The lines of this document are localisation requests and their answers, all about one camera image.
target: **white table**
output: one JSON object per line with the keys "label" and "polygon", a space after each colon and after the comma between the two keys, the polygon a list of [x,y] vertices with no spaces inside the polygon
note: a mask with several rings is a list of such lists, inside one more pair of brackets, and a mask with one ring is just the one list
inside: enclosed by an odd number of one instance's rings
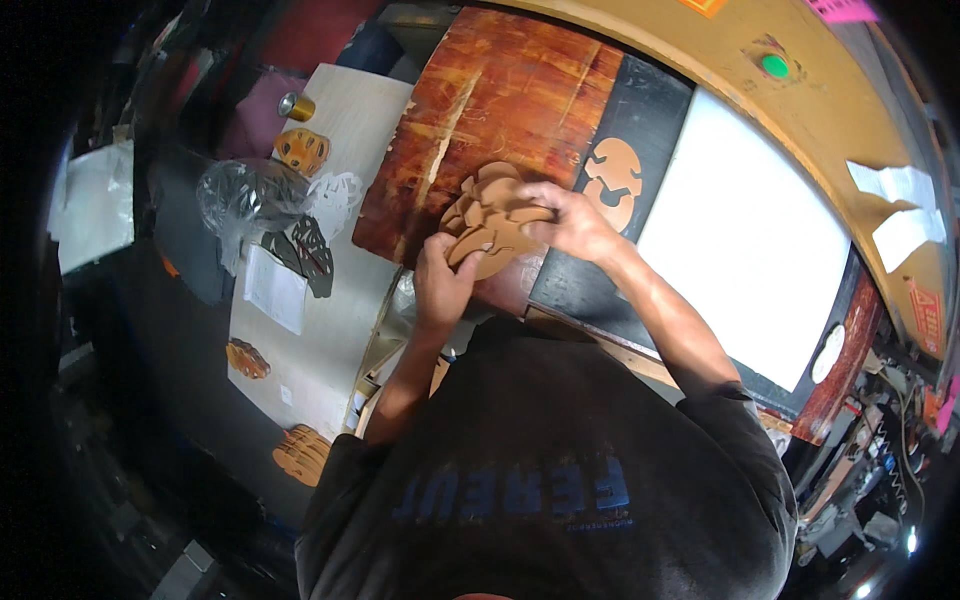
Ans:
{"label": "white table", "polygon": [[[318,66],[304,90],[316,103],[314,116],[306,123],[288,120],[284,126],[285,131],[305,127],[329,138],[329,157],[311,179],[352,173],[361,181],[356,192],[362,199],[412,91],[409,84],[371,73]],[[307,291],[301,335],[243,300],[242,268],[230,316],[230,337],[257,348],[271,372],[253,380],[228,367],[229,380],[281,427],[305,423],[329,441],[344,428],[364,354],[398,269],[353,246],[358,208],[359,202],[344,214],[330,209],[315,214],[333,255],[333,290],[325,299]],[[344,228],[331,240],[338,220]]]}

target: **pink cloth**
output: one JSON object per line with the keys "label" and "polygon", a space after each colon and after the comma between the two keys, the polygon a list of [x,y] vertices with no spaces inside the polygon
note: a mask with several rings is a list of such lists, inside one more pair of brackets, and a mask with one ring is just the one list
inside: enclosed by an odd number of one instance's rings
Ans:
{"label": "pink cloth", "polygon": [[865,0],[806,0],[806,4],[827,23],[880,20]]}
{"label": "pink cloth", "polygon": [[960,376],[954,375],[950,381],[950,387],[947,390],[947,401],[944,402],[944,405],[940,407],[940,412],[937,413],[937,431],[939,431],[941,435],[946,433],[947,427],[950,425],[950,413],[953,412],[953,404],[956,402],[957,392],[960,392]]}
{"label": "pink cloth", "polygon": [[274,138],[283,131],[286,118],[276,114],[280,98],[290,91],[303,92],[306,80],[264,73],[241,100],[217,149],[218,160],[268,158]]}

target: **plastic bag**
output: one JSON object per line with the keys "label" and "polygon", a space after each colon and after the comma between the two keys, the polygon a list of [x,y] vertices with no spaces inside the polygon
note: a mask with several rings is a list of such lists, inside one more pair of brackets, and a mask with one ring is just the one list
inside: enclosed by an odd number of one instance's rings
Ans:
{"label": "plastic bag", "polygon": [[133,140],[60,167],[47,230],[67,273],[133,243]]}
{"label": "plastic bag", "polygon": [[215,162],[197,183],[204,224],[220,238],[221,263],[236,276],[243,238],[293,225],[310,206],[309,181],[272,160]]}

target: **pink sticky note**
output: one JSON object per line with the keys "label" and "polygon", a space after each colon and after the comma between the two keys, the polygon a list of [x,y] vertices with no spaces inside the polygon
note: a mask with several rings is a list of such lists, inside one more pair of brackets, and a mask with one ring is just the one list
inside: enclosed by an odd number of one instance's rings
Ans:
{"label": "pink sticky note", "polygon": [[944,405],[940,407],[940,412],[937,413],[937,430],[943,434],[947,431],[947,427],[950,425],[950,413],[953,412],[953,404],[957,399],[957,392],[960,392],[960,376],[955,375],[953,380],[950,381],[950,387],[947,390],[947,401],[944,402]]}
{"label": "pink sticky note", "polygon": [[866,0],[806,0],[806,4],[827,23],[880,20]]}

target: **green button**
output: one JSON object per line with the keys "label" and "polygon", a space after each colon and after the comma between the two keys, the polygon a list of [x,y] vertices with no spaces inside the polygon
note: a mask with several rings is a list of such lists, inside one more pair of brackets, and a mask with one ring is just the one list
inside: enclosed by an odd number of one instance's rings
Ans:
{"label": "green button", "polygon": [[777,79],[783,79],[790,74],[790,67],[787,66],[786,60],[776,54],[768,54],[760,63],[764,71]]}

